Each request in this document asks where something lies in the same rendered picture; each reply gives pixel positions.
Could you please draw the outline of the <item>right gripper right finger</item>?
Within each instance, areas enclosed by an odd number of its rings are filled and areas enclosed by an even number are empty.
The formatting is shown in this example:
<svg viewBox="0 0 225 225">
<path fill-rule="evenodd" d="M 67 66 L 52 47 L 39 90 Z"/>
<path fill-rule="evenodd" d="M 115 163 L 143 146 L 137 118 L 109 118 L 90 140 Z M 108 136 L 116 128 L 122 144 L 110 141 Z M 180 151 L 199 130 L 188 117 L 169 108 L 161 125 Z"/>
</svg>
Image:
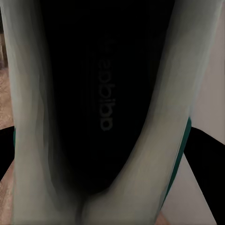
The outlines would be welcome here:
<svg viewBox="0 0 225 225">
<path fill-rule="evenodd" d="M 217 225 L 225 225 L 225 145 L 191 127 L 184 154 Z"/>
</svg>

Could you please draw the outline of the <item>gym shoe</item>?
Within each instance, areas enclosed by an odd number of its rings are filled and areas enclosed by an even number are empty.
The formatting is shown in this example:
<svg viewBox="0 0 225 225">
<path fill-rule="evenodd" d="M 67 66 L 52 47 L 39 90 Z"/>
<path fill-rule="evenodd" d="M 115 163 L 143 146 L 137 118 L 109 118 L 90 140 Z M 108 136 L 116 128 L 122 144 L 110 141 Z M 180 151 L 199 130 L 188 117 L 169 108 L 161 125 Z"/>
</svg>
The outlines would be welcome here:
<svg viewBox="0 0 225 225">
<path fill-rule="evenodd" d="M 223 0 L 0 0 L 11 225 L 155 225 Z"/>
</svg>

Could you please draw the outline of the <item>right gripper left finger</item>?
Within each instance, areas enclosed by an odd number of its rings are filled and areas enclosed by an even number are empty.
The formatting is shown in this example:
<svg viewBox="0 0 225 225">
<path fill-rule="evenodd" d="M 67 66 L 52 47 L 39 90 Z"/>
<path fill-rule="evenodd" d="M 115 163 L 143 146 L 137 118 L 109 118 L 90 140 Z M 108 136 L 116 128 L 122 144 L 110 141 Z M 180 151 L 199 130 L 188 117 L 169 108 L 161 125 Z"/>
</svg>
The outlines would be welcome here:
<svg viewBox="0 0 225 225">
<path fill-rule="evenodd" d="M 0 181 L 15 158 L 14 130 L 14 126 L 0 130 Z"/>
</svg>

